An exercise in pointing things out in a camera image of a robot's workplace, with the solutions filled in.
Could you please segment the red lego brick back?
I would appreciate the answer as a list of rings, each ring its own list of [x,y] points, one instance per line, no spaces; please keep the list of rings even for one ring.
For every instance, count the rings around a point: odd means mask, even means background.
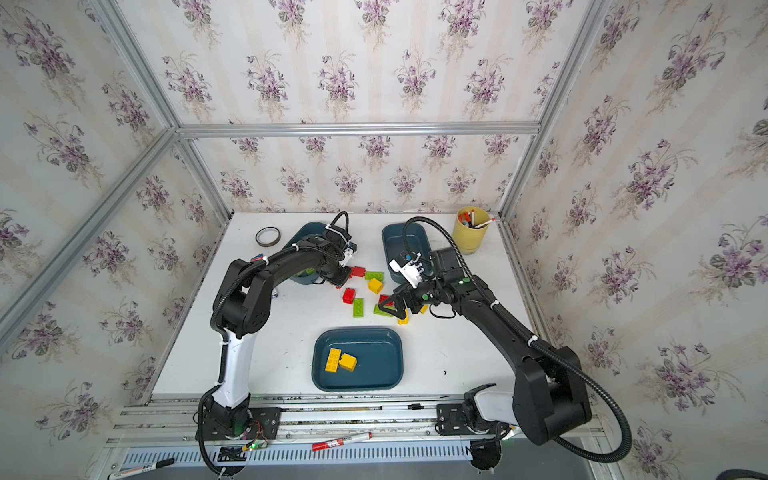
[[[351,268],[351,273],[350,273],[350,275],[351,275],[352,277],[360,277],[360,278],[364,278],[364,277],[365,277],[365,275],[366,275],[366,269],[365,269],[365,268],[363,268],[363,267],[357,267],[357,266],[355,266],[355,267],[352,267],[352,268]]]

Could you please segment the small yellow lego brick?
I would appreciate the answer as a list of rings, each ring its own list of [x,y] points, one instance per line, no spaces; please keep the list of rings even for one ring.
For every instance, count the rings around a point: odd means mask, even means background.
[[[348,372],[354,372],[358,365],[358,359],[350,354],[343,353],[338,361],[338,366]]]

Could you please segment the long yellow lego brick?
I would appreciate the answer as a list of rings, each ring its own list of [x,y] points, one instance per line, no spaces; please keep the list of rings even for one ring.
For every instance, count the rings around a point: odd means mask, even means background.
[[[339,369],[339,361],[342,356],[342,351],[337,348],[331,348],[328,353],[328,357],[325,365],[325,372],[337,373]]]

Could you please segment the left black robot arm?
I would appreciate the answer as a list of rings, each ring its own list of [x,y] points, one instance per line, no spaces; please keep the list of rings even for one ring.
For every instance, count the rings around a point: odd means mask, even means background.
[[[259,260],[230,263],[210,318],[211,329],[221,337],[221,353],[216,383],[198,402],[195,439],[200,446],[207,431],[236,440],[251,424],[250,366],[256,334],[270,317],[275,287],[312,269],[340,288],[351,277],[348,262],[356,251],[349,213],[341,211],[324,225],[321,235],[306,235]]]

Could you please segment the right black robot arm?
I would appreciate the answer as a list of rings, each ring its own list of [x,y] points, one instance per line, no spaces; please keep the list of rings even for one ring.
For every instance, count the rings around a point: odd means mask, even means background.
[[[572,349],[555,348],[524,326],[472,272],[456,241],[450,239],[448,243],[446,248],[422,255],[405,241],[402,251],[388,262],[405,282],[380,303],[380,309],[403,319],[423,306],[450,306],[485,335],[512,369],[515,383],[509,422],[530,442],[554,442],[595,463],[610,464],[626,458],[632,450],[632,431],[616,400],[582,370]],[[619,427],[619,444],[608,453],[588,451],[563,437],[591,421],[590,391],[609,407]]]

